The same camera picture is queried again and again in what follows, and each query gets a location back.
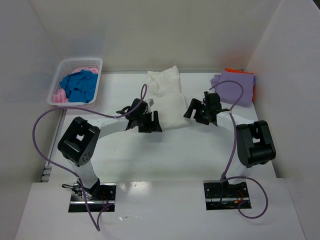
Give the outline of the white t shirt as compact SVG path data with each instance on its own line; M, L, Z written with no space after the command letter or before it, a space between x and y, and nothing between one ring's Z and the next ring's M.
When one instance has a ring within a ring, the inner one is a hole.
M181 89L177 66L162 72L147 72L147 98L153 100L152 111L158 112L163 131L186 127L190 120L184 117L187 111L186 98Z

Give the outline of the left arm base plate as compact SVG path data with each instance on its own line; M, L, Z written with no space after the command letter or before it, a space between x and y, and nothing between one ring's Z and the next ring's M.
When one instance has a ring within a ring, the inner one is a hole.
M69 201L68 212L69 213L86 213L87 208L83 197L83 192L78 183L73 185L63 184L63 188L71 190L71 196ZM92 197L88 193L86 194L88 207L91 212L98 213L102 209L105 212L115 211L116 200L116 183L101 183L100 189L97 195Z

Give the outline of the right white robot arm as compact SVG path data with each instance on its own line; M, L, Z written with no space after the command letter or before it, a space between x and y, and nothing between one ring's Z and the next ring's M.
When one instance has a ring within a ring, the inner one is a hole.
M268 123L246 119L231 109L222 108L217 93L206 91L203 100L193 98L183 117L193 118L203 125L213 124L233 133L231 155L220 177L222 183L235 185L243 182L254 170L276 158Z

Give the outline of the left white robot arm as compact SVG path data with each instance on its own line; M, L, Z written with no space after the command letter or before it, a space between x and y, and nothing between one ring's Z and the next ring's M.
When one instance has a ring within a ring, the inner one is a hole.
M135 127L140 133L162 131L158 111L149 110L149 104L138 98L116 113L110 118L74 118L57 146L71 164L78 182L82 183L85 192L92 197L100 193L101 182L91 163L99 139Z

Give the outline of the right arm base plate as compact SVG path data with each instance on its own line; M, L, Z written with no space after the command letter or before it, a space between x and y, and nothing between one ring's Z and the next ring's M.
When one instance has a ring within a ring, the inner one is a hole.
M251 209L248 187L245 182L237 184L205 181L203 183L207 211Z

